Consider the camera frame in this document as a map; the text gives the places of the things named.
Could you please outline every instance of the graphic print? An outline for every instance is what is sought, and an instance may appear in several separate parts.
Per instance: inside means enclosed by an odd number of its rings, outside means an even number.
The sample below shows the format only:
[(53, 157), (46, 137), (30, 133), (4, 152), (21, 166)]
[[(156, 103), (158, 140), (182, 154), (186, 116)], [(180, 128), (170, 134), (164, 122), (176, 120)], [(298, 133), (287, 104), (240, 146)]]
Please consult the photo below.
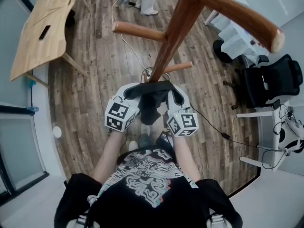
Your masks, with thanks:
[(136, 195), (144, 197), (155, 208), (162, 203), (163, 195), (170, 190), (171, 179), (185, 177), (192, 188), (198, 188), (171, 161), (171, 156), (161, 149), (133, 152), (105, 182), (98, 197), (115, 183), (125, 181), (128, 188), (134, 190)]

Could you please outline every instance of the black t-shirt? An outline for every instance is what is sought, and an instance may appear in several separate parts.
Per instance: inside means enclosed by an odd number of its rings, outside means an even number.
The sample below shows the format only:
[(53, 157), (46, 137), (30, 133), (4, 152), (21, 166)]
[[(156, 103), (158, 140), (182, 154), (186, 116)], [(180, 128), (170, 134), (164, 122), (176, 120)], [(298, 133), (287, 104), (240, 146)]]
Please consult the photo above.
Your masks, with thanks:
[(142, 225), (183, 222), (182, 225), (206, 227), (212, 208), (206, 189), (215, 192), (216, 198), (235, 212), (214, 180), (194, 183), (164, 149), (138, 149), (123, 156), (115, 173), (103, 185), (83, 174), (72, 176), (58, 206), (55, 227), (66, 227), (88, 209), (85, 216), (89, 224), (95, 221), (100, 226), (108, 224), (108, 220), (114, 224), (141, 220), (146, 222)]

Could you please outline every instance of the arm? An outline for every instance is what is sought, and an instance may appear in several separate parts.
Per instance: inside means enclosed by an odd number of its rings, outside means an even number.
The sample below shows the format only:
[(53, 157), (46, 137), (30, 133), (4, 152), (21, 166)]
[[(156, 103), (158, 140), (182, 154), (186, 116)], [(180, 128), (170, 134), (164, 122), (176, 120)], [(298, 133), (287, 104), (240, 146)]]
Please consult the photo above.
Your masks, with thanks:
[(104, 184), (115, 171), (122, 138), (123, 133), (113, 131), (105, 144), (104, 152), (101, 155), (92, 176), (101, 184)]
[(189, 146), (184, 137), (173, 137), (174, 150), (178, 165), (194, 181), (201, 179), (200, 172), (191, 155)]

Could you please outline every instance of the white cable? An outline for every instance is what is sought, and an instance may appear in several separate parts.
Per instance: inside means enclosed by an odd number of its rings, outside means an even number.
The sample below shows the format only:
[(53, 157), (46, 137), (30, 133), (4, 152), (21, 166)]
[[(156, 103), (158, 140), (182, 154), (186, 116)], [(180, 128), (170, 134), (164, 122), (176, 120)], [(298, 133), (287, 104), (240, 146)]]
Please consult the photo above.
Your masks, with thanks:
[[(114, 5), (115, 5), (117, 2), (118, 2), (118, 0), (116, 0), (116, 2), (115, 2), (115, 3), (113, 4), (113, 6), (112, 6), (112, 24), (113, 24), (113, 22), (114, 22)], [(145, 67), (142, 65), (142, 63), (141, 63), (141, 61), (139, 60), (139, 57), (137, 56), (137, 54), (136, 54), (135, 50), (133, 49), (133, 47), (131, 47), (131, 46), (129, 45), (129, 43), (123, 38), (123, 35), (122, 35), (122, 34), (120, 34), (120, 35), (121, 35), (121, 37), (122, 37), (124, 43), (127, 44), (127, 45), (133, 50), (133, 52), (134, 52), (134, 54), (135, 54), (135, 56), (136, 56), (136, 58), (137, 58), (137, 60), (138, 60), (138, 62), (139, 62), (139, 64), (140, 64), (140, 66), (141, 66), (143, 69), (146, 69), (146, 71), (148, 71), (149, 74), (151, 74), (151, 71), (149, 71), (147, 68), (145, 68)], [(166, 75), (168, 76), (169, 81), (171, 82), (171, 77), (170, 77), (170, 75), (167, 74), (167, 73), (166, 73)]]

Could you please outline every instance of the wooden coat rack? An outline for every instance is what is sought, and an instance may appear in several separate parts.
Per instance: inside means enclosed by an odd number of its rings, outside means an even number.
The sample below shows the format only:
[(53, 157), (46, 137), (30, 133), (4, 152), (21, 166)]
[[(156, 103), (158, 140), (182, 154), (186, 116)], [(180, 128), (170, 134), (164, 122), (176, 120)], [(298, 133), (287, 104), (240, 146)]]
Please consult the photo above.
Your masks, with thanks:
[(207, 6), (236, 22), (255, 37), (269, 52), (278, 52), (285, 36), (280, 28), (255, 11), (232, 0), (178, 0), (166, 32), (117, 21), (112, 31), (162, 42), (149, 82), (156, 82), (163, 73), (185, 69), (191, 62), (167, 67), (174, 53)]

